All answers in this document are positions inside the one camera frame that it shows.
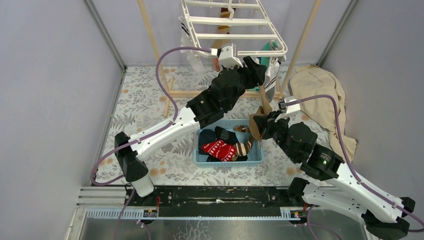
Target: wooden frame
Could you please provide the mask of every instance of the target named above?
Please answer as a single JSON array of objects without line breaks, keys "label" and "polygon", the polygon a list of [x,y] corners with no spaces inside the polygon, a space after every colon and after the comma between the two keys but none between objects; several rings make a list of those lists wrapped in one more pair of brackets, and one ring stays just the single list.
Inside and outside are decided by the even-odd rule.
[{"label": "wooden frame", "polygon": [[[156,60],[158,61],[160,58],[158,46],[156,43],[155,36],[153,34],[152,26],[150,24],[150,19],[147,14],[146,6],[144,4],[144,0],[137,0],[138,7],[140,8],[140,13],[144,21],[144,26],[146,28],[151,47],[153,49],[154,56]],[[309,29],[311,28],[312,22],[314,20],[315,14],[317,13],[317,10],[321,4],[321,0],[315,0],[313,7],[309,13],[309,17],[305,23],[305,26],[303,28],[303,32],[300,36],[299,42],[297,43],[296,49],[294,51],[293,59],[290,61],[290,65],[288,67],[287,73],[284,77],[284,81],[282,82],[282,85],[280,85],[280,81],[277,78],[276,79],[276,89],[273,98],[274,99],[280,99],[283,96],[284,89],[286,88],[290,74],[292,73],[292,70],[296,64],[297,58],[299,56],[299,53],[303,47],[303,44],[305,42],[305,39],[308,35]],[[168,80],[164,72],[164,68],[162,65],[159,67],[159,75],[163,84],[163,87],[165,90],[169,93],[169,95],[173,98],[193,98],[200,94],[201,91],[192,91],[192,90],[186,90],[186,91],[179,91],[179,90],[173,90],[174,86],[174,76],[171,76],[170,79],[170,86],[168,85]],[[264,91],[246,91],[242,96],[242,98],[262,98],[265,99]],[[170,100],[169,98],[166,99],[166,108],[164,112],[164,117],[168,117],[169,107],[170,107]]]}]

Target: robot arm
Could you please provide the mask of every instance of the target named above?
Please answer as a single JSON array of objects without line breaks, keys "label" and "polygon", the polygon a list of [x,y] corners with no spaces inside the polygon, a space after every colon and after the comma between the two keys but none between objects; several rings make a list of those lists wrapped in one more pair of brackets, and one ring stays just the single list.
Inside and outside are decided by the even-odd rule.
[{"label": "robot arm", "polygon": [[[397,240],[408,234],[410,224],[403,219],[405,214],[371,193],[357,182],[345,161],[331,149],[316,143],[318,135],[303,122],[289,127],[289,117],[300,109],[299,103],[287,106],[294,98],[279,103],[280,110],[267,117],[255,117],[261,126],[262,138],[273,140],[288,158],[300,169],[316,180],[326,182],[334,189],[323,188],[302,178],[295,178],[288,189],[294,204],[319,205],[348,216],[383,240]],[[395,197],[388,194],[367,179],[359,178],[379,194],[386,196],[399,207],[412,212],[415,202],[409,197]]]},{"label": "robot arm", "polygon": [[[240,66],[240,60],[234,58],[231,46],[223,48],[219,59],[225,63],[225,68],[211,82],[208,89],[187,102],[175,121],[172,118],[142,132],[127,136],[120,132],[115,136],[115,147],[137,140],[138,143],[127,146],[115,152],[115,156],[127,182],[132,183],[140,197],[153,192],[154,187],[149,178],[144,160],[162,146],[178,139],[180,136],[193,133],[224,117],[224,113],[232,110],[239,97],[246,89],[262,85],[267,67],[255,63],[250,57],[244,57],[245,66]],[[173,122],[160,134],[153,132]]]},{"label": "robot arm", "polygon": [[[208,89],[190,100],[181,109],[175,121],[167,119],[145,131],[127,136],[120,132],[115,136],[115,147],[120,147],[133,140],[138,143],[124,147],[115,152],[127,182],[132,183],[140,197],[153,192],[154,187],[149,178],[144,160],[162,146],[178,137],[202,129],[232,110],[239,97],[246,89],[262,85],[266,66],[256,64],[250,57],[243,58],[244,65],[234,57],[232,47],[222,52],[220,62],[225,68],[212,80]],[[356,182],[344,160],[331,149],[316,144],[317,134],[303,122],[289,127],[289,117],[300,111],[300,104],[288,104],[296,101],[287,97],[279,102],[279,110],[268,116],[255,116],[258,129],[264,140],[272,138],[288,158],[306,175],[336,187],[325,189],[309,183],[302,178],[295,178],[290,184],[288,194],[294,204],[314,204],[332,209],[365,225],[368,231],[383,240],[397,240],[407,235],[409,223],[403,219],[405,214],[392,207],[361,183]],[[166,125],[160,134],[152,135],[139,141]],[[381,190],[368,180],[360,177],[374,191],[387,196],[397,206],[413,212],[415,202],[409,197],[395,197]]]}]

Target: laundry basket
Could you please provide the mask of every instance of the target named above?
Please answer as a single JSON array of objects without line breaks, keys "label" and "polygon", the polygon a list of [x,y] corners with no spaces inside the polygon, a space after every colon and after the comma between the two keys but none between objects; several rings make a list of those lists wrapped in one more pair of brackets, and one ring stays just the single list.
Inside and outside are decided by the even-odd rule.
[{"label": "laundry basket", "polygon": [[221,162],[206,162],[207,155],[199,154],[199,134],[205,129],[214,130],[215,127],[221,127],[231,132],[235,132],[237,139],[240,143],[245,143],[252,136],[246,132],[236,132],[233,130],[236,126],[248,126],[248,119],[222,119],[203,129],[197,130],[193,136],[194,146],[194,162],[201,168],[215,168],[215,167],[255,167],[264,161],[264,149],[262,143],[258,141],[253,142],[253,146],[247,154],[247,161],[221,161]]}]

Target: crumpled fabric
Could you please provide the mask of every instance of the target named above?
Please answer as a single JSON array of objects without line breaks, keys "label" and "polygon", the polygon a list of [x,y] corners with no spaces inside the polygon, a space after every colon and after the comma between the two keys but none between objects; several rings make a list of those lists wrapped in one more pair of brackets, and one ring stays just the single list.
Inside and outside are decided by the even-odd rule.
[{"label": "crumpled fabric", "polygon": [[[347,156],[350,160],[353,160],[357,141],[345,135],[346,95],[340,81],[331,72],[314,65],[302,66],[297,68],[296,71],[297,73],[289,80],[292,94],[296,99],[300,100],[306,97],[327,94],[336,100],[341,137]],[[345,159],[337,136],[336,119],[331,100],[328,98],[313,99],[303,102],[300,107],[311,119],[328,130],[328,138],[332,150]]]}]

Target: brown cloth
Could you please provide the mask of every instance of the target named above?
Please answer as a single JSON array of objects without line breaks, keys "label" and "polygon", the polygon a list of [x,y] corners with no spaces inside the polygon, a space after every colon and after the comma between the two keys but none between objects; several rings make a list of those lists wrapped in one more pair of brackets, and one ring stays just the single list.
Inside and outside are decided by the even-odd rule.
[{"label": "brown cloth", "polygon": [[255,122],[255,120],[253,119],[254,116],[268,116],[268,114],[270,114],[270,112],[273,111],[273,108],[270,106],[270,103],[268,102],[267,98],[265,97],[265,90],[264,90],[264,86],[259,86],[259,92],[260,92],[260,97],[262,100],[262,106],[260,106],[256,113],[254,114],[250,114],[249,115],[249,129],[250,129],[250,133],[252,134],[252,136],[254,137],[255,140],[261,142],[261,133],[259,132],[258,126]]},{"label": "brown cloth", "polygon": [[[290,87],[296,99],[303,99],[310,96],[327,94],[332,96],[338,108],[338,120],[343,138],[344,147],[350,160],[354,158],[357,142],[354,138],[345,136],[345,91],[340,81],[329,71],[318,66],[308,65],[296,69],[296,74],[290,78]],[[321,127],[328,130],[328,138],[333,151],[343,156],[342,147],[339,143],[339,136],[336,132],[336,119],[334,116],[333,103],[328,98],[318,98],[306,101],[300,105],[311,119],[315,120]]]}]

